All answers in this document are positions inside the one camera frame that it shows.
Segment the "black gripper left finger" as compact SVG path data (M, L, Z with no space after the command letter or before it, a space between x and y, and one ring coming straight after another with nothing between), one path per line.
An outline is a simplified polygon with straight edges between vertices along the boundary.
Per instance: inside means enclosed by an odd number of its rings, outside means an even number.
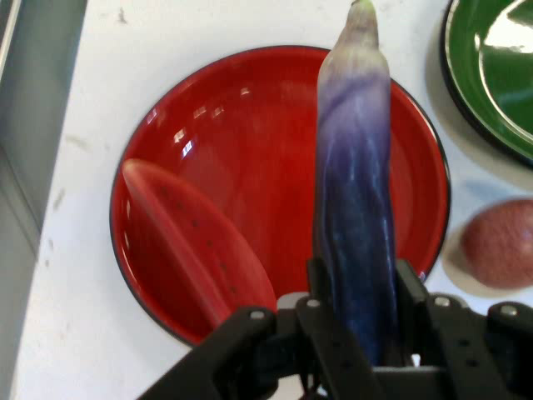
M328 302L326 269L307 264L311 293L296 306L235 311L160 377L143 399L268 399L298 376L305 399L383 399L384 389L356 339Z

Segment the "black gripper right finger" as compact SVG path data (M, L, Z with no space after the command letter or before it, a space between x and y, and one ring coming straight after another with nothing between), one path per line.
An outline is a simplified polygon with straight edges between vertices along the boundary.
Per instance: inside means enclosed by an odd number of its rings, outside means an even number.
M444 399L530 399L532 397L532 309L499 302L487 314L459 298L430 293L411 265L396 263L396 299L402 354L420 355L443 386Z

